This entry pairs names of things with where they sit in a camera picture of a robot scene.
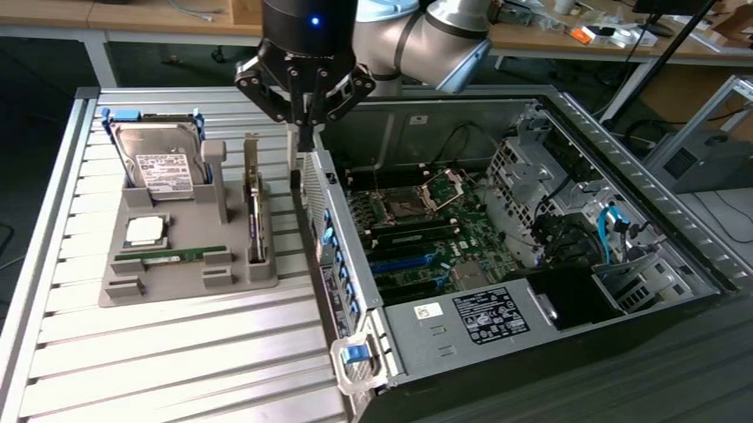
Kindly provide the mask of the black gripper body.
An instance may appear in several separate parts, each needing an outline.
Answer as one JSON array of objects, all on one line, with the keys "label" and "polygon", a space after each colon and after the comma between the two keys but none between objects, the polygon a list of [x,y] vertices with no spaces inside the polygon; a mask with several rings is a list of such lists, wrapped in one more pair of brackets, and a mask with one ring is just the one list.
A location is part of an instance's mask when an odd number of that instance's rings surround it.
[{"label": "black gripper body", "polygon": [[355,68],[353,32],[355,1],[270,1],[262,3],[263,40],[259,62],[272,75],[294,68],[346,75]]}]

